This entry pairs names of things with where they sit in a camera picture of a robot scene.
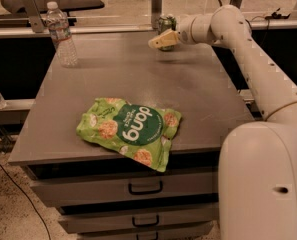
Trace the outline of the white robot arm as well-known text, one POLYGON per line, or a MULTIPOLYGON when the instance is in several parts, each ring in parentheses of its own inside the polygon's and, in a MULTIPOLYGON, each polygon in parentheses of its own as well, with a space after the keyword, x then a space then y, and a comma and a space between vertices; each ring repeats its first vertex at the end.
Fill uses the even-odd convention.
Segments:
POLYGON ((149 45, 177 43, 229 49, 262 116, 232 130, 221 147, 221 240, 297 240, 297 85, 254 41, 235 6, 188 16, 149 45))

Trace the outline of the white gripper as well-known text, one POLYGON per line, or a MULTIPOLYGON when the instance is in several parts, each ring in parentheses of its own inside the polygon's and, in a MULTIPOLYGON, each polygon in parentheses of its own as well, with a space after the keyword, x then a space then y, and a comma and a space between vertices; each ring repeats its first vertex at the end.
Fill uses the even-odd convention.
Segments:
POLYGON ((160 35, 148 41, 150 48, 161 48, 176 45, 179 40, 183 44, 194 45, 195 40, 192 35, 192 26, 195 21, 194 15, 186 15, 177 21, 176 31, 168 29, 160 35))

